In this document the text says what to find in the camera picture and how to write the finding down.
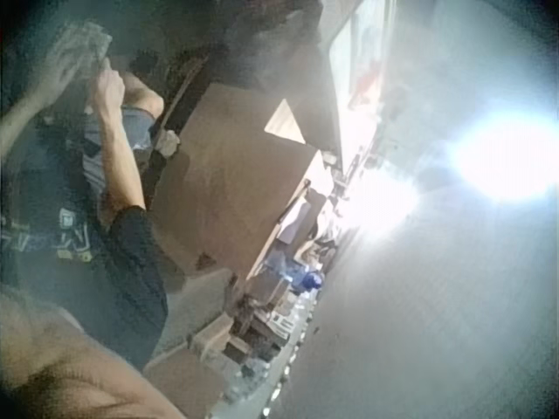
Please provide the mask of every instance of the hand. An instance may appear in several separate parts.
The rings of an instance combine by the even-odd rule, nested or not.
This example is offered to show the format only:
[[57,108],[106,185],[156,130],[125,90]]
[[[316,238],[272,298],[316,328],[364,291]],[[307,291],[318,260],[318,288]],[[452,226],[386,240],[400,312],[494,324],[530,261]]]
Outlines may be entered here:
[[93,109],[102,120],[111,120],[121,115],[124,100],[124,81],[111,68],[108,58],[101,63],[100,72],[93,82]]
[[54,104],[73,80],[80,65],[75,29],[67,29],[31,75],[27,99],[38,111]]

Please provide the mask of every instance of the gray shorts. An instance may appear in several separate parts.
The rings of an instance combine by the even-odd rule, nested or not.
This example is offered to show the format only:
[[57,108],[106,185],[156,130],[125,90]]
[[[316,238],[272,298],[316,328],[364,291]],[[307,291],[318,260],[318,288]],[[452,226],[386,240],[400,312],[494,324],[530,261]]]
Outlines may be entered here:
[[[126,106],[122,108],[122,125],[133,150],[143,150],[151,146],[149,129],[154,122],[154,117],[142,109]],[[107,183],[101,160],[100,126],[95,115],[87,116],[84,129],[84,175],[92,188],[93,195],[99,199]]]

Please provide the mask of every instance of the graphic t-shirt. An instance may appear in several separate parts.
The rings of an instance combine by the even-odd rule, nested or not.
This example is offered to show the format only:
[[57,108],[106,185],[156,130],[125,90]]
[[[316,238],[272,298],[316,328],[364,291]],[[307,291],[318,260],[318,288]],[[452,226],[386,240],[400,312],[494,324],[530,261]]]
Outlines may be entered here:
[[2,282],[63,306],[142,368],[167,316],[146,211],[125,209],[104,231],[80,160],[48,142],[40,150],[47,163],[2,176]]

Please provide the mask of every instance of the sunlight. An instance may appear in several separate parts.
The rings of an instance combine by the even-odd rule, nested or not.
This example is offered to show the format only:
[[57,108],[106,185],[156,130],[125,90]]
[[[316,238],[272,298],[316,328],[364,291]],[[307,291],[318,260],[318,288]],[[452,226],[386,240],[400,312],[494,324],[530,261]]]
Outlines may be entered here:
[[500,201],[540,196],[558,179],[557,126],[511,114],[467,134],[454,163],[462,176]]

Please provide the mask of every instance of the bright light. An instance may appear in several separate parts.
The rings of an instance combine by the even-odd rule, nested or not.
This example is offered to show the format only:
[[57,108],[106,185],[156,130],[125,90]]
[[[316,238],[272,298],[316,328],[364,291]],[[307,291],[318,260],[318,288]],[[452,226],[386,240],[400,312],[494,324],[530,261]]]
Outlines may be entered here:
[[369,233],[382,235],[394,229],[418,204],[418,193],[408,182],[401,182],[382,170],[369,172],[351,199],[346,217]]
[[281,386],[279,385],[279,386],[273,391],[272,397],[270,397],[270,401],[271,401],[271,402],[274,402],[274,401],[280,396],[280,393],[281,393]]
[[517,201],[542,195],[559,179],[558,144],[557,125],[511,114],[475,128],[454,158],[484,194]]

